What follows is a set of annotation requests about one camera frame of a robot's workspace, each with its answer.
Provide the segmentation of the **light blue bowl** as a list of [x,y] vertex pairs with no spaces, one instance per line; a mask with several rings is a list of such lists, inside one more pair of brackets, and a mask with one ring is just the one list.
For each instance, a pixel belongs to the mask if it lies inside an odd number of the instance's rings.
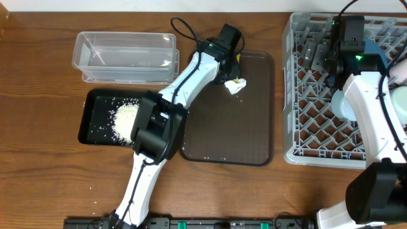
[[336,90],[333,94],[331,109],[333,114],[341,121],[356,121],[352,106],[341,90]]

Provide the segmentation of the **mint green bowl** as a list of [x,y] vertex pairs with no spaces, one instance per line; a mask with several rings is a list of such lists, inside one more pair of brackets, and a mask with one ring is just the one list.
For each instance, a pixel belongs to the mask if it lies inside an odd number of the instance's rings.
[[390,91],[390,96],[396,114],[402,125],[406,125],[407,119],[407,87],[397,87]]

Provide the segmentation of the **pile of rice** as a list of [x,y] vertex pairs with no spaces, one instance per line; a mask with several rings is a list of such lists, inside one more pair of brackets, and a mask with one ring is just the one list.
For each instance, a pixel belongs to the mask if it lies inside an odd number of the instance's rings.
[[87,141],[91,144],[131,146],[131,131],[139,99],[97,97],[92,111]]

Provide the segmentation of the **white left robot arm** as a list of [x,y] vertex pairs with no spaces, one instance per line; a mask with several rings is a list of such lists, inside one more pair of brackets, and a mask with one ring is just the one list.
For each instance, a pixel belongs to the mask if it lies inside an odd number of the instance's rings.
[[159,173],[181,145],[191,103],[209,83],[238,78],[240,41],[211,37],[197,43],[189,64],[169,86],[144,94],[130,135],[132,173],[121,204],[109,216],[109,228],[138,228],[144,222]]

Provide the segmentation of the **dark blue plate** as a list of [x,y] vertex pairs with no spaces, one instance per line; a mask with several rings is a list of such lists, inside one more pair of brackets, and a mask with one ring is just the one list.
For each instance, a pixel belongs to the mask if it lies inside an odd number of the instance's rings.
[[364,39],[364,42],[365,42],[364,52],[379,54],[379,56],[382,59],[382,62],[384,63],[384,66],[388,67],[387,58],[385,56],[384,51],[380,48],[380,46],[378,46],[374,41],[370,39]]

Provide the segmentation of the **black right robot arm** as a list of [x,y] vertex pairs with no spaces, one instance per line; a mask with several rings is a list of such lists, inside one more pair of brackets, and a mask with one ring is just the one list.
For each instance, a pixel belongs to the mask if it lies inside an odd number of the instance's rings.
[[394,110],[386,67],[376,53],[342,54],[329,68],[355,114],[366,168],[345,200],[316,215],[317,228],[361,228],[406,222],[406,134]]

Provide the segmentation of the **white napkin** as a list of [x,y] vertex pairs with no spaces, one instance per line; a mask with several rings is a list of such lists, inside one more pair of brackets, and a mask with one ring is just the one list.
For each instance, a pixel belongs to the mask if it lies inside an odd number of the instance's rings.
[[236,78],[234,80],[229,80],[224,83],[224,86],[228,89],[231,95],[238,93],[246,86],[247,82],[243,78]]

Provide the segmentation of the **pink cup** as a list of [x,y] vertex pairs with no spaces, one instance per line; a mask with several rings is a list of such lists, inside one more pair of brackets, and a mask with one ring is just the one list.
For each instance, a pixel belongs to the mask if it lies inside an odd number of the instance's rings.
[[406,81],[407,60],[404,59],[390,68],[389,76],[395,84],[402,85]]

